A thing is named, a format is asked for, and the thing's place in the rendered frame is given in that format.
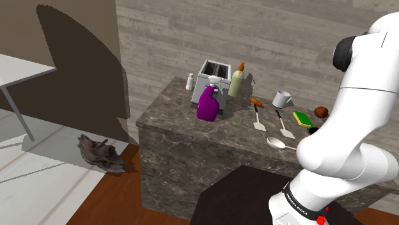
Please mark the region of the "dark brown driftwood piece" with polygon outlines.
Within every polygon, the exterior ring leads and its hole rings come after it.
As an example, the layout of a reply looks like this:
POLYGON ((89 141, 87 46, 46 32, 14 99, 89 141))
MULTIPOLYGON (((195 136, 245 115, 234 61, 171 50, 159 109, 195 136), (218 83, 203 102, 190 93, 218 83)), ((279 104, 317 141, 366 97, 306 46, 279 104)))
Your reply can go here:
POLYGON ((85 162, 110 173, 126 172, 126 163, 117 154, 116 148, 107 144, 108 139, 98 142, 82 134, 78 140, 77 146, 85 162))

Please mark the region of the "dark robot stand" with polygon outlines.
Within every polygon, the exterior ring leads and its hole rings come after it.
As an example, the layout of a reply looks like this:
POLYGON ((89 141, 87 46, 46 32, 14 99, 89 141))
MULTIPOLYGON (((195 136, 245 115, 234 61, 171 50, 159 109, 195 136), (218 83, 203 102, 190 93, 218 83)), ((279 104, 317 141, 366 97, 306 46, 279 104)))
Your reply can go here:
POLYGON ((240 166, 200 195, 190 225, 362 225, 325 178, 240 166))

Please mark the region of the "silver two-slot toaster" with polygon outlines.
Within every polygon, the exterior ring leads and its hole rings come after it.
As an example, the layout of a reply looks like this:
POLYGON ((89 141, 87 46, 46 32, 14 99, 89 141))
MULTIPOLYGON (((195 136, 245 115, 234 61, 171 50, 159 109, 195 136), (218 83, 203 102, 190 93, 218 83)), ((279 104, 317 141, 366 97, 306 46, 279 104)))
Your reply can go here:
POLYGON ((223 79, 215 86, 213 97, 219 103, 219 111, 223 111, 228 98, 231 82, 231 65, 206 59, 198 72, 194 93, 191 102, 197 104, 206 86, 210 84, 209 76, 215 75, 223 79))

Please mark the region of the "black-handled silver spatula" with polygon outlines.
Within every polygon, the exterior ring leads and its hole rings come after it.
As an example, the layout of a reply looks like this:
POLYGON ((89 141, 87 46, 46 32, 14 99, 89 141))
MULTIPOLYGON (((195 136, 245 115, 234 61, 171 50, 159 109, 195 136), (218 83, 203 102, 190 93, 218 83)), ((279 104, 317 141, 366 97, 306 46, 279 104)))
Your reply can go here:
POLYGON ((253 105, 254 105, 254 110, 255 110, 255 113, 256 113, 256 122, 253 123, 254 128, 257 129, 257 130, 261 130, 263 132, 266 132, 267 130, 266 130, 265 126, 260 123, 257 105, 256 104, 253 104, 253 105))
POLYGON ((287 138, 295 139, 295 136, 289 130, 286 129, 285 124, 284 124, 284 122, 282 120, 282 117, 281 117, 279 111, 276 109, 275 112, 276 112, 276 114, 277 114, 277 116, 278 116, 278 118, 279 118, 279 120, 281 122, 282 129, 280 130, 280 132, 287 138))

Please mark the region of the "purple spray bottle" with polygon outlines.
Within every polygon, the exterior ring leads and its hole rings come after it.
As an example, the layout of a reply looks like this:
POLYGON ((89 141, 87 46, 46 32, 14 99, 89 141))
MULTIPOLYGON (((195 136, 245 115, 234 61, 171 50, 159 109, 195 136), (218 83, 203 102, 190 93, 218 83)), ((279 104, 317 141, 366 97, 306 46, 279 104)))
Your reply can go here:
POLYGON ((222 80, 221 77, 211 75, 209 78, 210 84, 205 88, 201 94, 196 116, 200 120, 214 121, 219 111, 219 102, 213 97, 216 84, 222 80))

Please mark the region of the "white table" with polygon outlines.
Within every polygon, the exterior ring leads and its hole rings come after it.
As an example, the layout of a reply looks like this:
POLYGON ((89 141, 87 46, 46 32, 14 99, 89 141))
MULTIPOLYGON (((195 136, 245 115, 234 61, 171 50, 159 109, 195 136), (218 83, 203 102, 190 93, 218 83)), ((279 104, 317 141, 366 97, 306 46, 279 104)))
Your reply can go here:
POLYGON ((41 75, 45 75, 50 72, 54 72, 56 70, 57 68, 52 66, 47 66, 32 61, 27 61, 25 59, 0 54, 0 90, 3 92, 13 112, 19 119, 24 130, 26 131, 26 134, 32 141, 34 141, 35 138, 24 118, 22 117, 20 111, 18 110, 9 91, 7 90, 7 87, 41 75))

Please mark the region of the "brown round thing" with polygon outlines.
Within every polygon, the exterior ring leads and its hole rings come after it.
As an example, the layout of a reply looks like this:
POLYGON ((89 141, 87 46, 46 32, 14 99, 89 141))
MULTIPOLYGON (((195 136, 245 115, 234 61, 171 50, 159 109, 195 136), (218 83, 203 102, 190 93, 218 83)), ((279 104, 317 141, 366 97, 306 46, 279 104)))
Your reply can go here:
POLYGON ((326 107, 319 106, 314 109, 314 114, 318 118, 326 118, 328 117, 329 111, 326 107))

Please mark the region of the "white mug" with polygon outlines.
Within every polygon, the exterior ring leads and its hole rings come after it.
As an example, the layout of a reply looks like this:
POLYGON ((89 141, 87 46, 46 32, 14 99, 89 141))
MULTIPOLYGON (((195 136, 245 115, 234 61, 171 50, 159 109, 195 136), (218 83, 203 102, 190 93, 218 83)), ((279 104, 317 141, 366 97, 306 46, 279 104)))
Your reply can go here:
POLYGON ((284 108, 284 106, 291 101, 292 95, 289 94, 287 91, 278 90, 276 95, 272 101, 272 105, 279 109, 284 108))

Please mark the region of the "pale green bottle orange cap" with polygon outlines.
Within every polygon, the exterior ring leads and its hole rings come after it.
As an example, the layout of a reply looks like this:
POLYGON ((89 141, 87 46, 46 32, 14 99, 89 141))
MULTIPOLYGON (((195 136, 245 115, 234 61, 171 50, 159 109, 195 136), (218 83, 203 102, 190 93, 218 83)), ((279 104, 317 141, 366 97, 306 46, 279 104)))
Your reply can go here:
POLYGON ((238 69, 231 75, 231 82, 228 95, 231 97, 237 96, 240 85, 244 80, 244 65, 245 63, 242 61, 238 67, 238 69))

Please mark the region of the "green and yellow sponge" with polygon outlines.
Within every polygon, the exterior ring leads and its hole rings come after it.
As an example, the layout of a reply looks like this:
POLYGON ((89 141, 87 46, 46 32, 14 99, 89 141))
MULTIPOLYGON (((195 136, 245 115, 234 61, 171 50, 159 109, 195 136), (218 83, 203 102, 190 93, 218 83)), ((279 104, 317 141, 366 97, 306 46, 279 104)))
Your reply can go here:
POLYGON ((300 126, 307 127, 307 128, 310 128, 313 126, 310 119, 303 112, 294 111, 293 116, 295 117, 296 121, 298 122, 298 124, 300 126))

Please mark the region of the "silver spoon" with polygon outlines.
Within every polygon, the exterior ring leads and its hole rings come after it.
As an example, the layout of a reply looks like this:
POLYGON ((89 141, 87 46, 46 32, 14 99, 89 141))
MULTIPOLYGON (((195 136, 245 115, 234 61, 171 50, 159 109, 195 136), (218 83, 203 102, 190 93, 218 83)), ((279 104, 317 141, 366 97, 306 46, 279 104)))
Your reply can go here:
POLYGON ((283 149, 291 149, 291 150, 296 150, 296 148, 287 146, 284 142, 282 142, 281 140, 275 138, 275 137, 268 137, 267 138, 267 144, 274 148, 274 149, 278 149, 278 150, 283 150, 283 149))

